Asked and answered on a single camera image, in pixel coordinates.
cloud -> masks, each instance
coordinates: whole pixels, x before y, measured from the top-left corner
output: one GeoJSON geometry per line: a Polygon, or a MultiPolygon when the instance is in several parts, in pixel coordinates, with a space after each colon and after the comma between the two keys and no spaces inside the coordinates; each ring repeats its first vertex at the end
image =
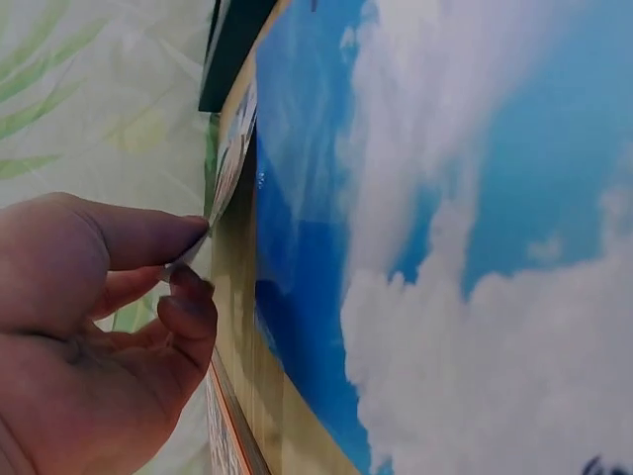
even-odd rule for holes
{"type": "MultiPolygon", "coordinates": [[[[571,3],[369,5],[342,157],[359,179],[340,318],[372,470],[391,461],[396,475],[533,475],[580,473],[598,453],[630,460],[631,180],[615,180],[600,200],[596,259],[489,274],[468,301],[460,289],[477,220],[477,137],[571,3]],[[451,164],[460,171],[449,187],[451,164]],[[442,196],[430,252],[413,284],[389,280],[422,186],[442,196]]],[[[536,253],[553,258],[561,245],[553,237],[536,253]]]]}
{"type": "Polygon", "coordinates": [[[346,373],[373,468],[527,475],[580,473],[597,453],[630,459],[633,237],[594,261],[488,275],[464,302],[455,256],[467,221],[442,205],[433,233],[455,245],[433,242],[415,284],[352,280],[346,373]]]}
{"type": "Polygon", "coordinates": [[[367,2],[355,35],[354,118],[339,138],[341,166],[358,177],[349,275],[393,261],[419,186],[435,186],[454,157],[472,152],[563,30],[568,8],[561,0],[367,2]]]}
{"type": "Polygon", "coordinates": [[[542,264],[551,264],[561,258],[562,247],[561,237],[553,234],[544,242],[531,242],[527,255],[542,264]]]}

green leaf pattern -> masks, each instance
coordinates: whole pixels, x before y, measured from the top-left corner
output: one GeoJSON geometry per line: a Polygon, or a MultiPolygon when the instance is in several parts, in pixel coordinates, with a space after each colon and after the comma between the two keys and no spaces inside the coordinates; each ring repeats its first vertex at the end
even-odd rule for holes
{"type": "Polygon", "coordinates": [[[0,180],[8,180],[56,161],[59,155],[31,156],[21,160],[0,159],[0,180]]]}
{"type": "MultiPolygon", "coordinates": [[[[71,0],[48,0],[45,9],[33,24],[29,34],[9,54],[0,58],[0,104],[28,90],[49,71],[72,59],[82,49],[90,45],[102,31],[106,24],[105,20],[99,19],[91,22],[69,36],[55,50],[42,53],[37,59],[20,69],[23,64],[31,60],[32,56],[49,38],[68,10],[70,2],[71,0]]],[[[11,6],[12,2],[8,0],[0,1],[0,41],[2,41],[6,22],[9,21],[11,6]]],[[[52,112],[79,88],[81,82],[58,84],[46,97],[22,110],[3,114],[0,109],[0,143],[3,139],[32,126],[42,116],[52,112]]],[[[56,154],[11,159],[0,155],[0,180],[15,178],[58,158],[59,155],[56,154]]]]}

hand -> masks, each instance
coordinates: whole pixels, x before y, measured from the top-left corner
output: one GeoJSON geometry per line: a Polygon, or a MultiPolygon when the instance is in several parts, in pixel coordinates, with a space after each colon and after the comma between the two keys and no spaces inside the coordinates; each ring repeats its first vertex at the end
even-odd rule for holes
{"type": "Polygon", "coordinates": [[[134,334],[93,323],[141,297],[199,218],[51,194],[0,210],[0,472],[128,475],[167,440],[216,338],[188,267],[134,334]]]}

